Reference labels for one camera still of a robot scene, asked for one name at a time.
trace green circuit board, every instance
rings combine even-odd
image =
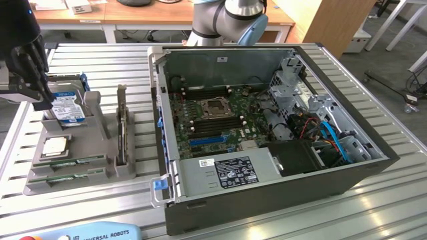
[[[181,159],[241,151],[239,143],[242,141],[254,140],[258,145],[262,145],[273,140],[268,119],[265,114],[258,111],[260,92],[245,91],[245,87],[233,88],[233,94],[225,99],[229,100],[234,116],[245,117],[246,125],[241,128],[221,130],[222,136],[227,137],[226,142],[202,144],[194,147],[191,147],[189,138],[194,133],[191,121],[203,119],[205,109],[201,106],[203,99],[186,100],[179,94],[170,94]]]

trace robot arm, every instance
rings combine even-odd
[[[269,23],[264,9],[268,0],[195,0],[187,46],[221,46],[222,36],[239,45],[254,45]]]
[[[41,27],[27,0],[0,0],[0,97],[53,108]]]

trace slotted aluminum surface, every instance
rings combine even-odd
[[[9,136],[9,139],[17,137],[17,141],[11,141],[17,144],[5,160],[6,169],[0,179],[0,238],[17,239],[30,233],[95,221],[115,221],[141,226],[143,238],[155,240],[426,239],[426,147],[372,98],[332,54],[316,44],[301,46],[401,155],[401,160],[388,170],[369,177],[341,196],[179,236],[169,236],[165,210],[153,208],[150,203],[149,181],[159,175],[159,165],[149,81],[149,45],[61,44],[49,55],[50,72],[67,74],[85,71],[91,89],[102,93],[105,113],[115,112],[117,87],[118,84],[127,84],[127,103],[137,118],[138,175],[135,179],[114,184],[35,196],[22,195],[43,128],[42,113],[34,112],[31,105],[23,103],[13,124],[17,129],[11,129]],[[313,74],[309,74],[308,80],[322,92],[324,87]],[[9,150],[3,148],[0,156]]]

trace blue hard drive label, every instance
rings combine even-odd
[[[53,111],[57,119],[66,125],[79,124],[86,120],[82,106],[77,103],[77,93],[73,91],[55,92],[57,99],[53,102]]]
[[[223,189],[260,182],[249,156],[217,161],[215,168]]]

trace floor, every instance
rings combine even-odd
[[[374,35],[386,21],[389,14],[385,13],[380,19],[369,19],[365,24],[365,30]],[[362,80],[365,78],[365,71],[373,70],[381,76],[388,78],[400,88],[406,87],[406,79],[410,77],[408,68],[414,64],[417,59],[427,51],[427,36],[412,30],[402,41],[396,46],[392,52],[386,51],[386,46],[394,39],[405,23],[396,20],[390,27],[390,30],[378,41],[374,49],[362,53],[345,54],[341,58],[344,65]],[[71,38],[66,38],[65,31],[46,30],[42,32],[45,40],[47,42],[58,43],[105,43],[106,37],[102,31],[74,30],[71,32]],[[130,38],[125,39],[126,35],[117,31],[118,43],[147,43],[147,31],[123,31]],[[159,31],[153,34],[154,39],[163,43],[181,42],[185,36],[181,31]],[[427,82],[427,71],[421,76],[422,82]],[[392,90],[385,88],[380,83],[372,81],[366,83],[366,87],[374,93],[381,102],[386,105],[394,115],[400,118],[408,128],[414,132],[421,141],[427,144],[427,130],[425,130],[427,116],[427,100],[421,100],[420,112],[410,114],[405,113],[405,101],[400,95]],[[3,145],[7,131],[10,129],[15,112],[18,110],[17,104],[7,103],[0,98],[0,146]]]

